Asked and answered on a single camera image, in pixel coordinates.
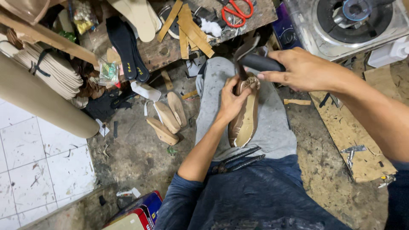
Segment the gray sweatpants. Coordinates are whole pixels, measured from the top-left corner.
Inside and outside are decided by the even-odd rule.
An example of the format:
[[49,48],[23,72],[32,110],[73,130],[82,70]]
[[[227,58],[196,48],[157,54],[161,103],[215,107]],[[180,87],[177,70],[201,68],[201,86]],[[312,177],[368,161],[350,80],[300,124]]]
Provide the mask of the gray sweatpants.
[[[197,78],[196,85],[200,99],[200,112],[196,121],[197,144],[206,134],[220,107],[221,90],[227,78],[235,75],[234,65],[222,57],[207,60],[204,79]],[[227,128],[214,155],[214,161],[220,161],[241,153],[245,150],[260,146],[262,149],[250,156],[265,154],[266,158],[279,159],[290,154],[296,154],[297,140],[289,129],[284,105],[270,82],[261,82],[258,99],[258,127],[253,139],[246,147],[231,148],[229,145]]]

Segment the white tile floor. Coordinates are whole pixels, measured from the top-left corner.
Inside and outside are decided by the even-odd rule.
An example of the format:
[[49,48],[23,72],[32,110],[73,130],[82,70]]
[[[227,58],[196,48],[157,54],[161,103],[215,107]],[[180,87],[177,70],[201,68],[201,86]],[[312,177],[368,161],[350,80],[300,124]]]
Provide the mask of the white tile floor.
[[0,230],[14,230],[94,189],[87,140],[0,99]]

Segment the cotton ball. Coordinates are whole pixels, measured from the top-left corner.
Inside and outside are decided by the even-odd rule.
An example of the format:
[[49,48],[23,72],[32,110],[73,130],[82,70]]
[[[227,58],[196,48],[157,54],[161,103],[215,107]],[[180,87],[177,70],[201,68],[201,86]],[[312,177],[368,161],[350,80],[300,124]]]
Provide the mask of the cotton ball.
[[202,27],[200,28],[205,33],[211,33],[215,37],[222,36],[222,28],[216,22],[208,22],[204,18],[202,20]]

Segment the black hammer handle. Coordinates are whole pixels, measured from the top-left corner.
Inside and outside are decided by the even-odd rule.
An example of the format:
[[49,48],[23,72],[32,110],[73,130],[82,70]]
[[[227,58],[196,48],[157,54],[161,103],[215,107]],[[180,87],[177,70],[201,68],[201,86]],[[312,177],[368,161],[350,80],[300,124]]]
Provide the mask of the black hammer handle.
[[240,63],[258,71],[280,71],[285,72],[285,67],[274,59],[249,54],[244,56]]

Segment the stove knob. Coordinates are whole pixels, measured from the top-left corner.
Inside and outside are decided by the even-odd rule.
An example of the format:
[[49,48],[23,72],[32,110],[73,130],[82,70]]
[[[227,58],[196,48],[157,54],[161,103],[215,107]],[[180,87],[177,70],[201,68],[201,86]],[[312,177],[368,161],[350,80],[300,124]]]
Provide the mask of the stove knob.
[[282,46],[291,46],[295,43],[297,36],[294,29],[288,29],[281,34],[280,43]]

